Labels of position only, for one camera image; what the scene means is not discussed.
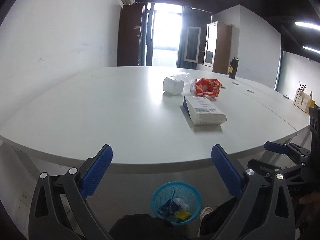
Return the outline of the person's right hand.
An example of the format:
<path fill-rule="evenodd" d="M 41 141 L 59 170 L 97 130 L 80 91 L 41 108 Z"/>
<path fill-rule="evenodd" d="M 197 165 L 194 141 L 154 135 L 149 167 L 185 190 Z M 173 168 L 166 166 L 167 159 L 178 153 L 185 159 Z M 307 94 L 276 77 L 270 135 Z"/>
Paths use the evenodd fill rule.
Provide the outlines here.
<path fill-rule="evenodd" d="M 306 228 L 319 213 L 319 192 L 313 192 L 301 197 L 298 204 L 303 205 L 304 209 L 298 218 L 297 228 Z"/>

